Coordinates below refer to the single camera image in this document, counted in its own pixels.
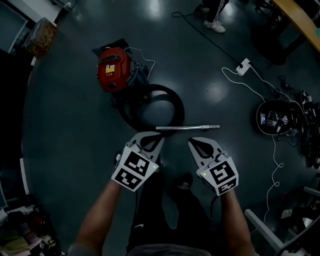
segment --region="wall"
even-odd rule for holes
[[[46,17],[50,22],[55,23],[55,19],[61,10],[57,5],[51,4],[49,0],[8,0],[8,2],[34,22]]]

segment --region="white power adapter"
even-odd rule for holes
[[[244,61],[242,61],[241,65],[242,67],[240,67],[240,65],[235,69],[240,76],[243,76],[248,69],[251,67],[251,65],[249,64],[250,60],[248,60],[247,58],[244,59]]]

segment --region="dark floor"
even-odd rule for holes
[[[236,68],[232,59],[182,18],[171,17],[174,11],[192,12],[198,2],[78,0],[58,24],[48,53],[36,62],[24,110],[25,169],[33,193],[51,213],[64,251],[74,241],[86,211],[111,177],[115,153],[135,134],[111,106],[110,95],[100,87],[96,79],[98,59],[91,51],[120,38],[125,38],[131,47],[142,49],[147,59],[156,61],[149,81],[169,87],[181,97],[185,125],[221,125],[219,130],[182,131],[166,138],[161,159],[167,181],[170,183],[185,172],[196,175],[188,138],[214,139],[232,156],[239,172],[239,186],[235,190],[241,207],[256,208],[256,214],[263,219],[266,193],[276,166],[271,137],[257,132],[252,125],[261,99],[223,76],[222,67]],[[204,28],[199,15],[188,19],[236,59],[252,61],[274,86],[280,86],[278,76],[286,75],[287,83],[296,92],[306,90],[315,101],[320,100],[320,62],[308,42],[282,66],[272,65],[257,52],[251,41],[251,29],[263,24],[266,18],[254,10],[253,2],[230,1],[220,15],[227,29],[223,35]],[[297,35],[289,27],[281,40],[286,44]],[[252,71],[234,79],[247,83],[267,98],[272,97]],[[157,112],[159,119],[167,114],[166,106],[162,107]],[[283,162],[284,167],[274,175],[280,186],[272,189],[270,198],[281,198],[285,192],[307,186],[315,176],[316,171],[306,168],[299,151],[299,147],[290,147],[283,141],[276,144],[276,160]],[[212,192],[198,179],[192,191],[209,213]],[[281,200],[274,201],[271,208],[279,207]],[[124,189],[105,242],[109,255],[125,255],[134,207],[134,193]],[[163,208],[169,225],[175,227],[178,213],[167,192]],[[215,224],[219,224],[220,217],[217,202]],[[270,213],[266,223],[272,217]]]

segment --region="metal tube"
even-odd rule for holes
[[[209,130],[220,128],[220,125],[196,125],[196,126],[157,126],[155,129],[161,131],[169,131],[169,130]]]

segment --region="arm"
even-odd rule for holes
[[[86,214],[81,225],[76,243],[90,247],[101,255],[102,247],[109,232],[121,186],[110,180],[97,201]]]
[[[222,227],[230,255],[253,256],[255,249],[234,189],[221,196],[221,207]]]

